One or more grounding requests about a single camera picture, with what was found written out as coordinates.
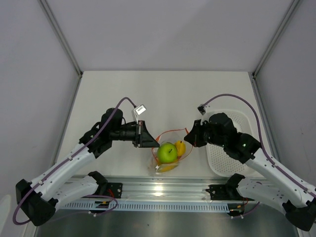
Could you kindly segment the clear orange zip top bag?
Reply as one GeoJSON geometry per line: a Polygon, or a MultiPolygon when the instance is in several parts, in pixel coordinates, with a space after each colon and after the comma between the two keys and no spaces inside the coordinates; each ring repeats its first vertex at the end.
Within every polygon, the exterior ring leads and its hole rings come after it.
{"type": "Polygon", "coordinates": [[[148,161],[150,174],[161,175],[170,172],[190,155],[193,146],[184,140],[188,134],[187,128],[172,129],[164,131],[156,138],[159,147],[151,149],[148,161]]]}

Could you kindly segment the green apple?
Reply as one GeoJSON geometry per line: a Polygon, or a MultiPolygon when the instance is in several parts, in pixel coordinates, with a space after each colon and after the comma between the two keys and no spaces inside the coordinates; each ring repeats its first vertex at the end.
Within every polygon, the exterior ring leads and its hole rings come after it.
{"type": "Polygon", "coordinates": [[[177,149],[174,144],[164,143],[157,151],[158,160],[161,163],[172,163],[177,159],[177,149]]]}

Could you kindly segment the small yellow orange fruit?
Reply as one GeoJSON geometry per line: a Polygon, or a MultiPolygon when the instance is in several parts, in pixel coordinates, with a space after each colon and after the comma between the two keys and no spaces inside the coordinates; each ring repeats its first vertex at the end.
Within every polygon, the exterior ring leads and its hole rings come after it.
{"type": "Polygon", "coordinates": [[[157,173],[164,173],[164,172],[169,172],[173,169],[175,169],[178,166],[177,163],[172,163],[172,164],[161,164],[159,166],[157,166],[157,173]]]}

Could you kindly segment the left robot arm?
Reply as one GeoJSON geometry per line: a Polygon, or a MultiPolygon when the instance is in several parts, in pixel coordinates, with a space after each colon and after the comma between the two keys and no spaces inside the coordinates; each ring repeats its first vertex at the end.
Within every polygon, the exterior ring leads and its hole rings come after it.
{"type": "Polygon", "coordinates": [[[132,112],[134,120],[124,123],[122,110],[107,109],[61,162],[30,182],[22,179],[16,184],[17,209],[35,226],[41,226],[62,206],[79,198],[115,199],[107,179],[97,171],[70,184],[66,182],[110,149],[113,141],[130,141],[137,148],[158,148],[159,143],[148,132],[145,121],[139,119],[145,110],[144,105],[137,106],[132,112]]]}

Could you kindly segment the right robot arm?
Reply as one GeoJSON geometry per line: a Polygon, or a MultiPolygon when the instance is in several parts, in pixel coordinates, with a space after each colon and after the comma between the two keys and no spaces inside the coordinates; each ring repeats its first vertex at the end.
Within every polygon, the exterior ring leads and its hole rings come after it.
{"type": "Polygon", "coordinates": [[[278,210],[292,225],[306,232],[316,222],[315,186],[269,155],[254,137],[237,131],[225,113],[213,114],[207,120],[195,120],[184,140],[194,147],[208,144],[221,147],[230,158],[257,171],[274,185],[270,188],[255,184],[235,174],[230,178],[232,183],[225,187],[229,198],[241,196],[261,202],[278,210]]]}

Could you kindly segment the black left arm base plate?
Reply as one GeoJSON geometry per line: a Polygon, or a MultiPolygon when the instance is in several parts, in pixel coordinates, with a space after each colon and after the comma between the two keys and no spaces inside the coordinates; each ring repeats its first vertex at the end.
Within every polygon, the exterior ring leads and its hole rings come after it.
{"type": "Polygon", "coordinates": [[[107,183],[101,185],[98,194],[110,196],[113,198],[121,198],[123,191],[123,183],[107,183]]]}

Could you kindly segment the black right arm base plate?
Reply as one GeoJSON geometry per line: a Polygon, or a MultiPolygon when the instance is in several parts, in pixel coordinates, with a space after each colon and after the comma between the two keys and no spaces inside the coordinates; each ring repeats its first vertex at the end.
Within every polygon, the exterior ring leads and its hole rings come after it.
{"type": "Polygon", "coordinates": [[[205,189],[207,193],[210,194],[211,200],[239,200],[239,194],[236,190],[228,185],[223,184],[213,184],[209,185],[205,189]]]}

